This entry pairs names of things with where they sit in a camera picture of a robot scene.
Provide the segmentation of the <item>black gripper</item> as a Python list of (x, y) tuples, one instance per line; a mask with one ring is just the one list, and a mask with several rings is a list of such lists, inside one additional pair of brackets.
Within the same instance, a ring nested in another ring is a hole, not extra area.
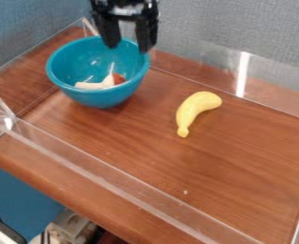
[(114, 49), (122, 42), (119, 19), (136, 21), (140, 53), (147, 53), (158, 42), (159, 0), (91, 0), (96, 26), (104, 43)]

